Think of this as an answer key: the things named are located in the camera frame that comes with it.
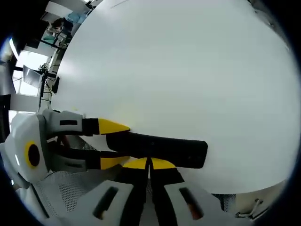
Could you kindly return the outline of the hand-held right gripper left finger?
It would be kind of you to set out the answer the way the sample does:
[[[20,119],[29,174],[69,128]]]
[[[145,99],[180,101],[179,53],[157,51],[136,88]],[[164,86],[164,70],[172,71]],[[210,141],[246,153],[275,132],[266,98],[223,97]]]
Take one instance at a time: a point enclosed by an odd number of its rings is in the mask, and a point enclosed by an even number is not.
[[[114,180],[105,180],[79,199],[76,221],[84,226],[137,226],[145,203],[148,158],[123,165]]]

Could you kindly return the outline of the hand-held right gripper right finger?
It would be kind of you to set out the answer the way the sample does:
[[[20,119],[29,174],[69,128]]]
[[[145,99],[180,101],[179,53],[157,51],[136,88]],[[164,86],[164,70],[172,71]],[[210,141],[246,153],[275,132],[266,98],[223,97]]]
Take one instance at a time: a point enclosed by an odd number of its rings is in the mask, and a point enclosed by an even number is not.
[[[150,159],[153,203],[161,226],[225,226],[227,214],[207,191],[185,182],[171,162]]]

